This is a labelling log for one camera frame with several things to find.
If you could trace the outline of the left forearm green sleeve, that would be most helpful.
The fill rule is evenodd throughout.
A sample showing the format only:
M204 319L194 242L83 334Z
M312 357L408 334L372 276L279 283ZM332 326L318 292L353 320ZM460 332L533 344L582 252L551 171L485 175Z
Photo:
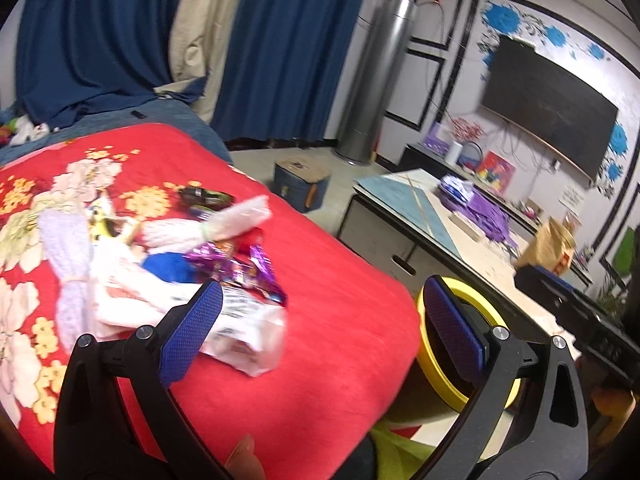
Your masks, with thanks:
M376 455L378 480L408 480L434 452L434 446L401 437L384 424L369 432Z

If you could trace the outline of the right hand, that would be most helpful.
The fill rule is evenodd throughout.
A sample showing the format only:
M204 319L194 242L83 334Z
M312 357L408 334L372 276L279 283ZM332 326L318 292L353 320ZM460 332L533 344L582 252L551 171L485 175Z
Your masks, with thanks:
M622 425L626 424L637 405L637 398L631 391L615 388L597 387L591 393L591 399L601 415Z

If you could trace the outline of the left hand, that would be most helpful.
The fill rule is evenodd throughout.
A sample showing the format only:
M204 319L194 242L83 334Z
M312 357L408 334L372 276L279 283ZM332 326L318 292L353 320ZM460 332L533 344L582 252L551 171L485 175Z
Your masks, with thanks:
M265 480L264 467L255 455L255 441L244 436L224 464L234 480Z

